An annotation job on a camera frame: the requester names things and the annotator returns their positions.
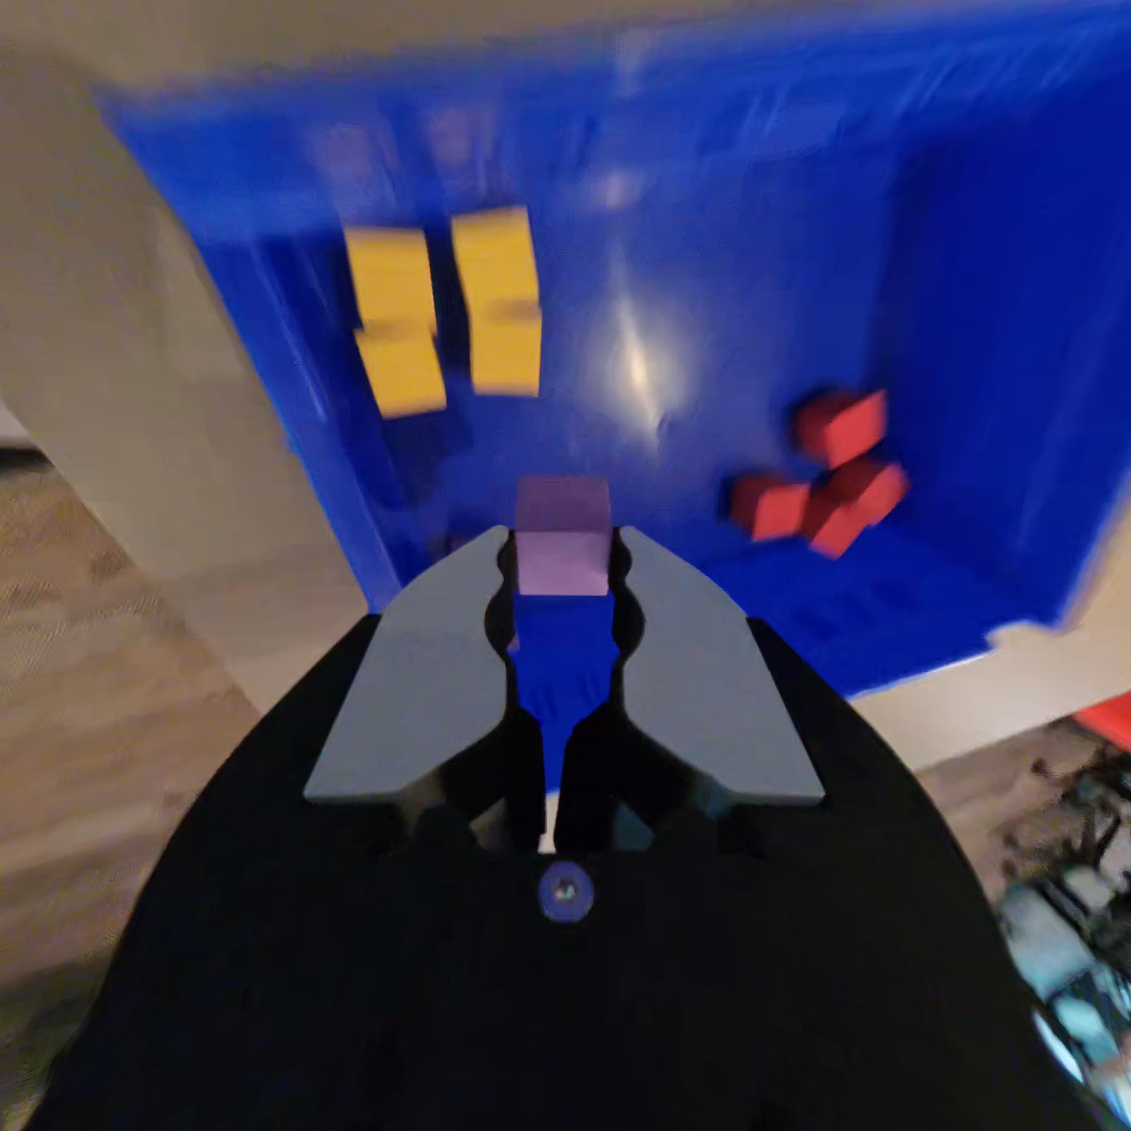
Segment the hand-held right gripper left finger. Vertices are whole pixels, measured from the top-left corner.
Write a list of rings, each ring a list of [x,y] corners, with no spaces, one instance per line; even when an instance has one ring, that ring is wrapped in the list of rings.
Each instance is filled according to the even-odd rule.
[[[389,801],[503,724],[512,533],[488,528],[382,612],[305,784],[312,803]]]

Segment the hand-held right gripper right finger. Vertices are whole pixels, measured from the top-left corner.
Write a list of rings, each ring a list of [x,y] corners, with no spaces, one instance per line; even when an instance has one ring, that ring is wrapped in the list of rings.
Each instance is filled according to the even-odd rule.
[[[721,586],[642,529],[620,528],[622,654],[631,724],[737,801],[814,806],[827,795],[746,616]]]

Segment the purple cube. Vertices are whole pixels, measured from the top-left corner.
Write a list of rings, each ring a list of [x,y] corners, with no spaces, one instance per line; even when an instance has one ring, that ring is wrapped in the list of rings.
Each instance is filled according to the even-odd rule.
[[[514,529],[521,595],[607,595],[614,537],[607,480],[591,474],[519,478]]]

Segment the blue plastic bin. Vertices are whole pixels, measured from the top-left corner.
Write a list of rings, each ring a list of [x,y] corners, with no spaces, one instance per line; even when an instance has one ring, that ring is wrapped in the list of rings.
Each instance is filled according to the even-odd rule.
[[[1129,482],[1129,2],[556,36],[121,91],[372,610],[517,480],[591,473],[842,694],[1063,621]],[[525,207],[537,397],[471,385],[451,220]],[[345,231],[426,232],[444,412],[383,419]],[[503,308],[534,308],[514,304]],[[730,485],[887,392],[909,493],[840,559]]]

